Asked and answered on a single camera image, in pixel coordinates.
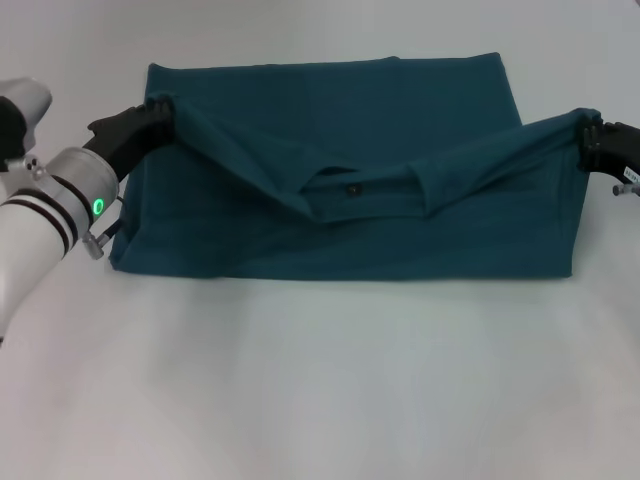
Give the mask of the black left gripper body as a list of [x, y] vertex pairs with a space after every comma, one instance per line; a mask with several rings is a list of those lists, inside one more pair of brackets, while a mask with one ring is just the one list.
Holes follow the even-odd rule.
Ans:
[[147, 109], [143, 105], [96, 120], [88, 129], [93, 137], [83, 148], [102, 158], [119, 181], [129, 175], [151, 151], [152, 131]]

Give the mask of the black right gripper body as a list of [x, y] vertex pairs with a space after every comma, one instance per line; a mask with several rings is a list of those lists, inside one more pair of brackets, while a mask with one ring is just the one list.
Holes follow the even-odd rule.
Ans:
[[639, 129], [624, 123], [604, 123], [595, 136], [592, 170], [608, 175], [639, 174]]

